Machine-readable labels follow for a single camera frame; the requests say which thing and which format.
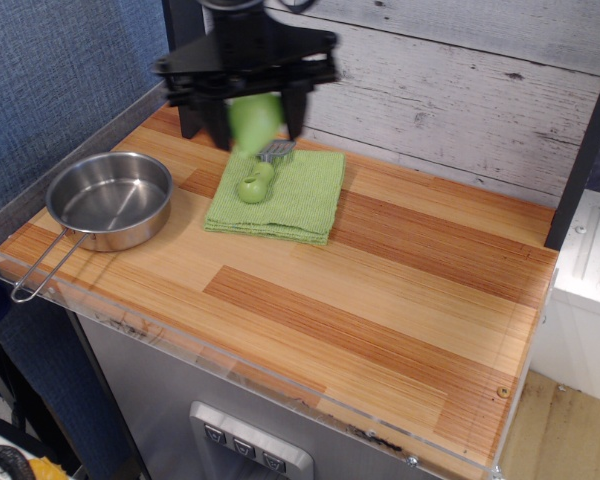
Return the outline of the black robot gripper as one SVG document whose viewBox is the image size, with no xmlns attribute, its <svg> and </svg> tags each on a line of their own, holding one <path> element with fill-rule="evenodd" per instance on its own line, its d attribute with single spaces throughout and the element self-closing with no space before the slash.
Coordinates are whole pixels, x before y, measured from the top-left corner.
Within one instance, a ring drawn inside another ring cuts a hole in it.
<svg viewBox="0 0 600 480">
<path fill-rule="evenodd" d="M 229 150 L 223 100 L 281 94 L 288 138 L 303 131 L 309 94 L 336 80 L 335 33 L 283 24 L 265 12 L 214 18 L 212 30 L 159 59 L 155 72 L 172 105 L 194 103 L 215 146 Z"/>
</svg>

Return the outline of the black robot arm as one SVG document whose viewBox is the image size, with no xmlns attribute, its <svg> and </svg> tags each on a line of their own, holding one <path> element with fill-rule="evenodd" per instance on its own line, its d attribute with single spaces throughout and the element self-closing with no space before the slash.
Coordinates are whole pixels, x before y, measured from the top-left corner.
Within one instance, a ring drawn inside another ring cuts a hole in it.
<svg viewBox="0 0 600 480">
<path fill-rule="evenodd" d="M 290 138 L 304 126 L 307 96 L 315 86 L 338 79 L 335 33 L 295 27 L 273 19 L 261 1 L 206 1 L 209 32 L 178 46 L 154 65 L 170 105 L 190 109 L 182 117 L 186 138 L 205 129 L 217 148 L 228 150 L 232 135 L 229 99 L 277 92 Z"/>
</svg>

